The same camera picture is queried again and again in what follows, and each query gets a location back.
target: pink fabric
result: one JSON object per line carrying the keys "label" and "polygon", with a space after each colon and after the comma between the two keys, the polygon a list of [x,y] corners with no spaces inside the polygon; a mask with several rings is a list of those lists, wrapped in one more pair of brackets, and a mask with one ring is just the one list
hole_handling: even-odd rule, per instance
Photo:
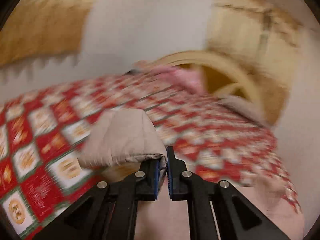
{"label": "pink fabric", "polygon": [[[135,240],[190,239],[187,202],[171,201],[166,186],[167,183],[160,190],[157,201],[139,202]],[[238,190],[278,226],[290,240],[303,238],[303,214],[294,212],[287,201],[280,199],[270,214],[258,197],[255,188],[241,187]]]}
{"label": "pink fabric", "polygon": [[179,85],[193,94],[206,94],[199,71],[182,69],[176,66],[158,65],[151,70],[151,73],[155,74],[157,78],[165,80],[172,85]]}
{"label": "pink fabric", "polygon": [[285,195],[285,183],[276,177],[268,177],[261,170],[254,169],[256,178],[254,188],[259,201],[263,203],[266,210],[270,213],[278,205],[281,197]]}

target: silver bolt head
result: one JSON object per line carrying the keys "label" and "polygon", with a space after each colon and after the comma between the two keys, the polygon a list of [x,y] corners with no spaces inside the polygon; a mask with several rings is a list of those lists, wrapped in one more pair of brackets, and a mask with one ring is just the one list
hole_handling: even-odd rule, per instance
{"label": "silver bolt head", "polygon": [[108,185],[105,181],[99,181],[97,183],[98,188],[105,188]]}
{"label": "silver bolt head", "polygon": [[227,188],[230,186],[230,183],[226,180],[222,180],[219,182],[220,187]]}
{"label": "silver bolt head", "polygon": [[192,176],[192,173],[190,171],[183,171],[182,176],[185,178],[190,178]]}
{"label": "silver bolt head", "polygon": [[135,176],[136,176],[137,178],[143,178],[144,175],[145,175],[144,171],[137,171],[137,172],[135,173]]}

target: white wall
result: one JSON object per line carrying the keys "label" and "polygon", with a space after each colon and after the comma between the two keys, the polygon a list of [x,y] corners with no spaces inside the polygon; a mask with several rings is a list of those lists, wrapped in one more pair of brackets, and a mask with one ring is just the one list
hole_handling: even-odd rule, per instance
{"label": "white wall", "polygon": [[203,49],[212,0],[156,0],[123,53],[126,63]]}
{"label": "white wall", "polygon": [[38,58],[14,64],[8,71],[0,72],[0,103],[21,93],[45,88],[62,82],[100,76],[104,73],[125,72],[127,69],[121,59],[108,55],[92,55],[80,60],[80,55],[68,55],[63,58]]}
{"label": "white wall", "polygon": [[305,29],[302,42],[303,60],[275,135],[278,154],[298,192],[307,233],[320,214],[320,35]]}

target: beige pillow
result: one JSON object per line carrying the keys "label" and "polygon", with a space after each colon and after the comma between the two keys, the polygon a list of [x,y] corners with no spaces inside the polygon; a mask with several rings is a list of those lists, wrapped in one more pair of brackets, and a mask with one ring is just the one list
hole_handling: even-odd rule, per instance
{"label": "beige pillow", "polygon": [[166,156],[164,144],[147,114],[141,109],[120,109],[101,115],[78,160],[84,167],[113,167],[160,159],[160,175],[163,176]]}
{"label": "beige pillow", "polygon": [[226,95],[218,101],[218,104],[254,121],[259,126],[270,128],[270,124],[266,121],[263,111],[254,103],[249,102],[244,98]]}

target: bed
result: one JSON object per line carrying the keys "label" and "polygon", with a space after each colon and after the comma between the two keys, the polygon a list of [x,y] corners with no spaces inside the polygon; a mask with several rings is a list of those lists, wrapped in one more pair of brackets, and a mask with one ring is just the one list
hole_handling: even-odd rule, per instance
{"label": "bed", "polygon": [[101,113],[121,108],[144,109],[164,144],[208,181],[251,186],[254,167],[281,179],[283,199],[303,218],[272,132],[217,104],[223,92],[259,106],[249,76],[214,52],[180,52],[150,67],[158,64],[197,68],[204,80],[206,73],[225,79],[213,95],[198,96],[149,72],[106,75],[31,91],[0,106],[0,202],[21,238],[31,239],[98,181],[98,172],[81,169],[76,155]]}

